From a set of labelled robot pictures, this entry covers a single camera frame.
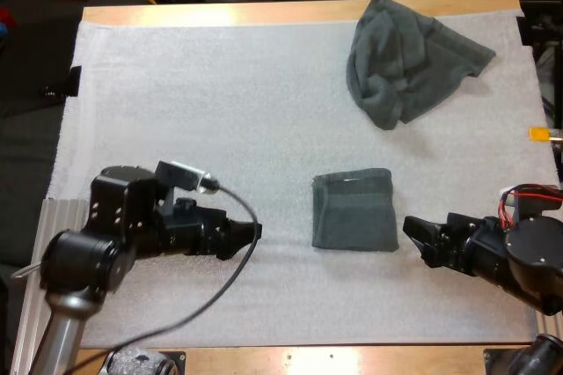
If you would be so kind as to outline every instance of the metal tube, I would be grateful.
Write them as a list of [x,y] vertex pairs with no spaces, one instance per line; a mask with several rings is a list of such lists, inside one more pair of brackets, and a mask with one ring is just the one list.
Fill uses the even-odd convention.
[[51,318],[29,374],[62,375],[74,365],[84,325],[101,304],[54,293],[47,293],[45,299],[51,308]]

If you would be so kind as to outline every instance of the red object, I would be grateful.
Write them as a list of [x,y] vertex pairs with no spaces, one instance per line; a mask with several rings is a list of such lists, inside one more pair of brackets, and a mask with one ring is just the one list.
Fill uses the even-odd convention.
[[16,26],[16,20],[11,16],[7,8],[0,8],[0,23],[4,23],[9,29],[13,29]]

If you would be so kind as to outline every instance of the black cable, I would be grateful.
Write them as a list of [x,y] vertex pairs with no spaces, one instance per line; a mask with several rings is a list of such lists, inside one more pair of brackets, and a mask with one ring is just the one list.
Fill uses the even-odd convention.
[[139,342],[141,340],[146,340],[147,338],[150,338],[150,337],[169,333],[171,331],[174,331],[175,329],[178,329],[178,328],[185,326],[186,324],[190,323],[192,320],[194,320],[195,318],[200,316],[202,313],[207,311],[224,294],[224,292],[227,291],[229,289],[229,287],[231,287],[231,285],[235,282],[237,277],[242,272],[246,263],[250,260],[252,252],[254,251],[254,248],[256,247],[256,244],[258,243],[258,239],[260,237],[260,228],[259,228],[259,224],[258,224],[258,218],[256,217],[254,210],[250,207],[250,205],[248,203],[245,202],[244,199],[242,199],[239,195],[237,195],[235,192],[229,190],[226,187],[219,186],[219,190],[223,191],[226,195],[232,197],[235,201],[240,203],[243,208],[245,208],[245,210],[250,214],[250,216],[252,218],[252,223],[253,223],[253,227],[254,227],[254,237],[252,238],[252,243],[248,247],[248,250],[246,251],[245,256],[243,256],[242,261],[238,264],[237,268],[232,273],[230,278],[226,281],[226,283],[223,285],[223,287],[221,287],[221,289],[219,289],[219,291],[217,293],[215,293],[215,295],[212,298],[210,298],[205,304],[203,304],[201,307],[199,307],[195,312],[190,313],[184,319],[179,320],[178,322],[175,322],[175,323],[168,325],[166,327],[157,328],[153,331],[149,331],[148,333],[138,335],[137,337],[133,337],[133,338],[131,338],[131,339],[125,341],[125,342],[120,342],[119,344],[114,345],[110,349],[105,349],[103,351],[100,351],[99,353],[96,353],[95,355],[88,357],[87,359],[83,360],[79,364],[74,365],[73,367],[71,367],[70,369],[65,371],[63,373],[63,375],[70,375],[72,372],[84,368],[87,364],[90,364],[93,361],[95,361],[95,360],[97,360],[101,357],[104,357],[108,353],[111,353],[112,351],[118,351],[120,349],[123,349],[124,347],[127,347],[127,346],[133,344],[134,342]]

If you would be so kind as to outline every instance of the black bracket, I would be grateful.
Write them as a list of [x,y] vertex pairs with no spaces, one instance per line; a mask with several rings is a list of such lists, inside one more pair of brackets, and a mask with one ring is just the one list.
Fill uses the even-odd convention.
[[70,69],[69,75],[62,81],[51,85],[43,86],[40,89],[40,95],[48,99],[65,99],[69,96],[78,96],[78,88],[80,87],[80,74],[82,67],[76,66]]

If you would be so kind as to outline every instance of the crumpled towel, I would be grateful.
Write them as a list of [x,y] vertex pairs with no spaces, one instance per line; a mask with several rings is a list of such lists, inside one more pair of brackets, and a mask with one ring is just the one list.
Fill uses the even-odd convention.
[[392,0],[371,0],[355,29],[348,89],[375,125],[391,130],[448,98],[494,56],[435,18]]

